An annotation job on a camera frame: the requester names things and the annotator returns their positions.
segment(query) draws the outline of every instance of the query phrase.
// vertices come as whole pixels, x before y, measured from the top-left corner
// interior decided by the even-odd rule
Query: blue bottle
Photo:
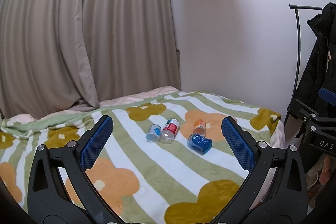
[[[204,155],[212,147],[212,140],[199,134],[191,134],[187,140],[187,144],[191,149]]]

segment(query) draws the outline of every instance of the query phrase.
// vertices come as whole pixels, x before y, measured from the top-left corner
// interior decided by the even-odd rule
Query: curtain
[[[99,101],[180,89],[170,0],[84,0],[83,32]]]
[[[0,0],[0,108],[35,118],[180,88],[170,0]]]

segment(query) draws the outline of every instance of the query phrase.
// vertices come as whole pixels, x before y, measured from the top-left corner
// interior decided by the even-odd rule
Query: blue gripper pad
[[[228,118],[229,117],[226,117],[222,121],[222,134],[235,154],[237,160],[239,161],[241,168],[252,171],[255,165],[254,153]]]
[[[93,167],[112,130],[113,121],[107,117],[81,151],[80,167],[83,171]]]
[[[336,94],[331,92],[330,90],[327,90],[325,88],[321,88],[319,90],[319,97],[321,97],[323,100],[327,101],[329,104],[336,106]]]

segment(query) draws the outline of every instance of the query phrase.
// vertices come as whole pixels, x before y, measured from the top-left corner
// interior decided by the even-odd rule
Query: white wall
[[[336,0],[171,0],[184,91],[203,90],[286,115],[295,79],[297,29],[289,4]],[[315,35],[299,11],[301,67]]]

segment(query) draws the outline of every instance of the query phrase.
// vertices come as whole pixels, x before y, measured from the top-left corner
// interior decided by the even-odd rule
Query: green and white striped blanket
[[[10,124],[5,119],[0,132],[0,176],[26,211],[36,147],[42,143],[48,148],[61,147],[78,140],[102,115],[113,119],[113,134],[86,173],[109,206],[128,223],[207,223],[228,203],[248,172],[240,167],[221,133],[225,116],[233,116],[257,141],[274,145],[272,139],[281,138],[273,138],[279,134],[279,114],[198,92],[176,92],[27,124]],[[174,142],[147,142],[150,125],[163,126],[169,118],[181,124]],[[186,144],[198,119],[206,122],[206,137],[213,140],[204,156]],[[72,201],[81,206],[62,168],[61,175]]]

